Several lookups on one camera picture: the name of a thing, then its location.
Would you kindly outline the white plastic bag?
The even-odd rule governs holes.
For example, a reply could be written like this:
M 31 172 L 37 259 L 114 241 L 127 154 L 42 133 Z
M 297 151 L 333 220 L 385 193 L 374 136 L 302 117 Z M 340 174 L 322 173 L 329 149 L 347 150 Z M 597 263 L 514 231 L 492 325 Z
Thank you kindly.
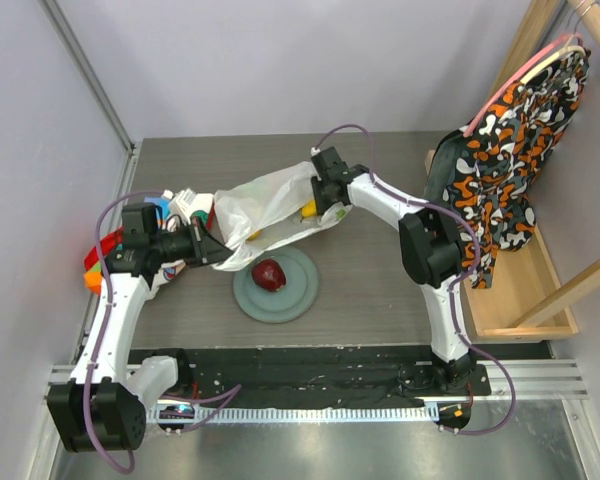
M 216 191 L 216 223 L 233 255 L 212 268 L 239 271 L 267 251 L 338 225 L 351 210 L 341 203 L 318 217 L 301 217 L 300 209 L 313 199 L 311 178 L 315 175 L 312 163 L 304 161 L 230 190 Z M 262 230 L 261 235 L 247 241 L 256 230 Z

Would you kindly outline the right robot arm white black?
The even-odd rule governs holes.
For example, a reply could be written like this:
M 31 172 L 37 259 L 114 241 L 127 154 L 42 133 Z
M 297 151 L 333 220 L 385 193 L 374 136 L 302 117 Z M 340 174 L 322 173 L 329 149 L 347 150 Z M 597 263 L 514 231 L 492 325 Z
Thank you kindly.
M 348 166 L 335 148 L 311 150 L 311 186 L 318 214 L 341 204 L 362 208 L 395 228 L 401 261 L 421 287 L 431 328 L 431 380 L 452 395 L 475 369 L 460 298 L 464 247 L 443 207 L 397 190 L 362 165 Z

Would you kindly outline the grey-blue round plate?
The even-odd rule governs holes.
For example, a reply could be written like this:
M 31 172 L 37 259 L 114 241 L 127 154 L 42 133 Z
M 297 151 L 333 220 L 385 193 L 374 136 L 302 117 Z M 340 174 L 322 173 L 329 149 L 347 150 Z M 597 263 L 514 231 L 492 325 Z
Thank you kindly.
M 282 268 L 286 285 L 276 292 L 257 286 L 252 267 L 271 257 Z M 320 287 L 318 269 L 311 258 L 294 247 L 282 247 L 262 255 L 233 277 L 233 294 L 240 309 L 254 320 L 286 323 L 303 315 L 314 304 Z

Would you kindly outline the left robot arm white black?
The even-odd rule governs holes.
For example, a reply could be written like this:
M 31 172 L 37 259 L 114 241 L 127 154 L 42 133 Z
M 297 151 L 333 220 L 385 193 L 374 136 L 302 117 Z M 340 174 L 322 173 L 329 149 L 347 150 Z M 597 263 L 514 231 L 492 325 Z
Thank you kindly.
M 198 220 L 160 229 L 159 206 L 122 209 L 122 247 L 105 258 L 93 331 L 70 378 L 50 387 L 47 406 L 64 448 L 72 453 L 133 451 L 146 413 L 163 394 L 185 397 L 194 383 L 181 349 L 159 349 L 136 372 L 127 367 L 136 324 L 160 268 L 173 262 L 205 267 L 232 252 Z

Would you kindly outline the colourful rainbow cartoon cloth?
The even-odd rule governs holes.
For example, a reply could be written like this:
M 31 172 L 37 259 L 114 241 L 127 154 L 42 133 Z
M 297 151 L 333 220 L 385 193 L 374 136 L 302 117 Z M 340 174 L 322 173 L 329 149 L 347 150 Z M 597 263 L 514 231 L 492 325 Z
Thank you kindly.
M 105 281 L 114 281 L 120 274 L 144 279 L 149 285 L 148 297 L 153 298 L 160 286 L 173 280 L 187 266 L 183 260 L 162 259 L 162 235 L 193 224 L 210 232 L 214 196 L 196 193 L 195 212 L 189 224 L 178 217 L 167 217 L 167 202 L 128 204 L 122 212 L 122 226 L 92 248 L 85 259 L 84 282 L 88 290 L 99 295 Z

